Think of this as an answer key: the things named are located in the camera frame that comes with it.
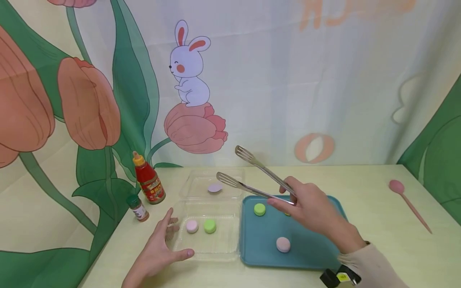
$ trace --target white rabbit illustration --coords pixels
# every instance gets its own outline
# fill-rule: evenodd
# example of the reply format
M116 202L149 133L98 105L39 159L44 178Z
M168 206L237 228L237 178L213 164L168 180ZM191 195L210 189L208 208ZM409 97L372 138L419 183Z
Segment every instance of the white rabbit illustration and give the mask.
M210 89L199 77L203 71L203 59L199 52L210 47L208 37L194 38L186 46L187 23L184 20L176 24L175 36L177 47L170 57L170 71L179 82L174 88L186 107L200 106L208 102Z

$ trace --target red bottle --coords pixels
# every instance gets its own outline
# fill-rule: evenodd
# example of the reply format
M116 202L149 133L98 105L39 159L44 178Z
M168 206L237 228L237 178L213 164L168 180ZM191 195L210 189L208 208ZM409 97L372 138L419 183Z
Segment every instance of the red bottle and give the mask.
M146 195L149 204L158 204L165 199L165 190L160 183L157 172L144 160L144 157L133 151L136 179Z

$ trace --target wrist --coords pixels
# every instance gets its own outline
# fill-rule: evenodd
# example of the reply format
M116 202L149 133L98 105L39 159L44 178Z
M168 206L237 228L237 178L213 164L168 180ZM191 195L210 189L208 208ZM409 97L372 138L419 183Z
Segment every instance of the wrist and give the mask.
M367 244L357 228L341 218L326 235L342 254L350 254L364 248Z
M123 280L122 288L139 288L146 278L147 274L144 273L142 267L138 267L137 262L135 262Z

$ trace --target bottle label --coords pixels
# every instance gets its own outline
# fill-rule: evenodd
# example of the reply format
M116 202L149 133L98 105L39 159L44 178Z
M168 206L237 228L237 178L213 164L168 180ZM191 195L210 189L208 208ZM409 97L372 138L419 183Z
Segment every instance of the bottle label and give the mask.
M134 212L134 214L136 215L136 218L138 218L138 220L144 219L144 217L147 214L147 211L146 211L146 209L144 208L143 205L139 206L136 209L132 209L132 211Z
M140 185L149 202L159 202L165 197L165 190L158 176L150 181L140 183Z

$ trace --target flower stem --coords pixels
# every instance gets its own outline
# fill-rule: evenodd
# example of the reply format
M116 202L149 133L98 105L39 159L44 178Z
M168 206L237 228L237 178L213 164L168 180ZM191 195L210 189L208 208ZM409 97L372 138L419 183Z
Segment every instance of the flower stem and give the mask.
M66 7L65 10L67 12L67 20L69 21L69 25L71 26L72 35L74 35L75 42L77 43L78 49L80 49L80 53L82 54L83 60L92 64L88 55L88 51L85 47L85 43L83 42L82 34L80 34L80 29L78 28L74 7Z
M91 234L96 233L96 225L86 216L86 214L72 201L67 199L57 188L51 183L48 176L45 174L43 169L37 163L35 156L32 152L21 152L19 157L26 167L30 175L35 179L38 186L50 196L55 202L66 209L72 214Z
M154 153L157 152L157 150L159 150L160 147L170 142L171 142L171 139L166 138L165 140L160 141L154 147L152 147L152 149L150 149L149 151L149 154L147 154L147 158L146 158L147 161L152 165L152 156L154 155Z
M112 158L114 157L112 154L112 147L106 146L104 148L104 154L106 156L106 192L107 192L107 195L109 195L109 198L112 202L112 206L114 208L114 227L117 227L118 207L117 207L117 202L115 201L115 197L112 193L112 178L111 178L111 172L112 172L111 161L112 161Z

